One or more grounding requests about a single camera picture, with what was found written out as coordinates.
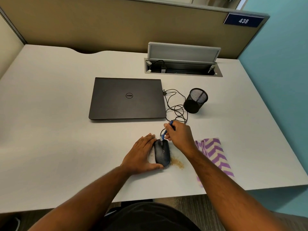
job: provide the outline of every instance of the dell logo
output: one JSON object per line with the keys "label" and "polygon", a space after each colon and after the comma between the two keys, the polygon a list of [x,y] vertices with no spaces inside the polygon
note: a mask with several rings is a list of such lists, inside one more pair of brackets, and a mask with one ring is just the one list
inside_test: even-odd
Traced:
{"label": "dell logo", "polygon": [[133,94],[132,94],[132,93],[127,93],[127,94],[126,94],[126,98],[128,98],[128,99],[133,98]]}

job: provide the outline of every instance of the person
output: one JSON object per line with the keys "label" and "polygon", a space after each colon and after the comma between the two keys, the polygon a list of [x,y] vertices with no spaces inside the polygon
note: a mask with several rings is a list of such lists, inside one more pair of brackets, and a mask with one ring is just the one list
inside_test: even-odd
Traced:
{"label": "person", "polygon": [[[198,151],[188,125],[174,121],[173,126],[175,130],[164,124],[165,138],[187,157],[227,231],[287,230],[270,211]],[[151,133],[141,137],[120,166],[50,211],[29,231],[200,230],[181,212],[154,202],[134,203],[105,216],[113,198],[130,176],[163,169],[160,164],[148,162],[155,141]]]}

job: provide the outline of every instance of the number sign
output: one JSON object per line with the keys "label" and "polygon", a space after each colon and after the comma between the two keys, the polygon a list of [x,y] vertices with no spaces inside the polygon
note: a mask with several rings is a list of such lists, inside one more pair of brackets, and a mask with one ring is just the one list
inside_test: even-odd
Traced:
{"label": "number sign", "polygon": [[245,27],[258,27],[263,21],[263,16],[249,16],[229,13],[224,24],[238,25]]}

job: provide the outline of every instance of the person's left hand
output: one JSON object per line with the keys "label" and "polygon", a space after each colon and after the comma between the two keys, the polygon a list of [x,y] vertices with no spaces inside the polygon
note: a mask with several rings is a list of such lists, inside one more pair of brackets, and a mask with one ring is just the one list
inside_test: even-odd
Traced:
{"label": "person's left hand", "polygon": [[155,169],[163,169],[163,165],[152,164],[148,161],[149,151],[155,141],[155,135],[152,135],[151,133],[138,139],[133,148],[124,157],[121,167],[124,167],[130,175],[144,173]]}

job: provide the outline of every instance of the chevron pattern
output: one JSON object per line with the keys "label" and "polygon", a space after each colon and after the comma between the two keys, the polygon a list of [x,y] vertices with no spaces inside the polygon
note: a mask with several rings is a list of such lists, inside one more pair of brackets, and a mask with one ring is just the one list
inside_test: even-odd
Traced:
{"label": "chevron pattern", "polygon": [[[218,168],[220,168],[226,175],[234,179],[234,174],[222,150],[219,138],[204,139],[195,141],[199,151],[210,159]],[[200,179],[197,177],[198,183],[202,186]]]}

